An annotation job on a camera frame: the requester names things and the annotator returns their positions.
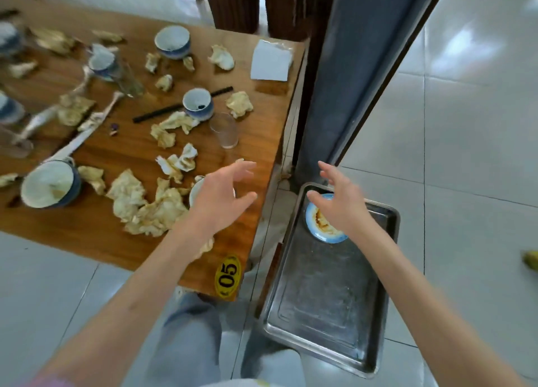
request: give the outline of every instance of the blue rimmed plate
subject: blue rimmed plate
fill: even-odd
[[[333,193],[322,194],[328,200],[332,200]],[[347,235],[331,226],[325,219],[319,208],[310,203],[306,207],[305,221],[308,229],[318,240],[328,244],[341,243],[347,239]]]

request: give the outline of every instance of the drinking glass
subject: drinking glass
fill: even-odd
[[[217,135],[219,144],[224,149],[232,149],[237,146],[239,142],[237,123],[232,115],[224,112],[213,114],[209,120],[209,127]]]

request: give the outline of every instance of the left hand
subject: left hand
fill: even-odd
[[[250,171],[256,162],[238,161],[209,173],[189,211],[189,217],[207,229],[209,236],[231,225],[258,198],[255,192],[236,199],[233,182],[254,176]]]

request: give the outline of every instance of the wooden table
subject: wooden table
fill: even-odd
[[[131,64],[147,92],[141,98],[124,98],[120,101],[105,124],[74,154],[78,165],[104,169],[107,186],[119,173],[131,168],[147,189],[146,199],[153,201],[156,180],[165,177],[155,162],[155,157],[159,154],[165,157],[172,153],[180,154],[187,142],[198,149],[199,155],[196,169],[185,174],[183,187],[190,186],[195,175],[210,173],[239,158],[258,163],[255,177],[236,185],[239,196],[248,191],[256,191],[258,200],[232,226],[215,236],[213,250],[192,262],[179,282],[198,292],[215,295],[215,273],[224,258],[236,255],[244,268],[249,257],[295,89],[304,45],[283,42],[294,49],[288,82],[253,81],[250,79],[250,64],[254,47],[260,39],[258,36],[185,26],[191,33],[196,71],[188,72],[180,61],[166,61],[161,62],[157,75],[151,75],[143,68],[145,55],[155,51],[153,38],[158,30],[169,24],[167,22],[29,0],[0,0],[0,5],[3,8],[20,9],[25,22],[31,26],[63,30],[85,43],[95,41],[91,30],[109,30],[125,36],[126,43],[120,45],[121,55]],[[236,60],[232,71],[221,71],[207,61],[213,44],[222,44],[231,52]],[[75,52],[74,57],[63,58],[44,52],[32,54],[39,56],[43,68],[25,80],[8,81],[3,88],[28,108],[38,110],[57,102],[60,94],[80,82],[84,55]],[[175,79],[174,88],[168,94],[154,87],[158,77],[163,74],[171,74]],[[136,115],[181,102],[183,94],[193,87],[216,91],[229,85],[235,91],[246,91],[254,105],[254,111],[238,123],[239,144],[234,149],[220,148],[207,122],[194,128],[190,135],[185,135],[181,129],[174,131],[177,135],[176,145],[166,150],[160,149],[150,136],[153,121],[141,124],[133,124],[131,121]],[[98,109],[102,109],[116,89],[115,84],[95,79],[91,81],[86,96],[95,99]],[[227,111],[224,102],[229,95],[215,98],[217,112]],[[112,122],[119,124],[119,133],[115,137],[109,136],[109,125]],[[37,149],[30,158],[0,158],[0,174],[30,171],[68,133],[69,130],[60,125],[48,126],[36,136]],[[0,201],[5,202],[13,196],[14,190],[2,190]],[[89,185],[84,185],[77,200],[65,208],[35,210],[25,206],[3,207],[0,230],[129,270],[138,268],[161,240],[124,232],[123,224],[112,214],[112,201],[96,195]]]

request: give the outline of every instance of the hand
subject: hand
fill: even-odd
[[[329,223],[351,236],[357,229],[373,221],[359,186],[354,185],[335,166],[322,161],[318,164],[321,169],[320,176],[329,180],[335,188],[335,194],[332,200],[328,200],[318,192],[310,190],[307,197],[321,210]]]
[[[231,225],[258,198],[255,192],[233,196],[233,182],[252,177],[255,166],[256,162],[238,161],[205,176],[189,215],[210,236]]]

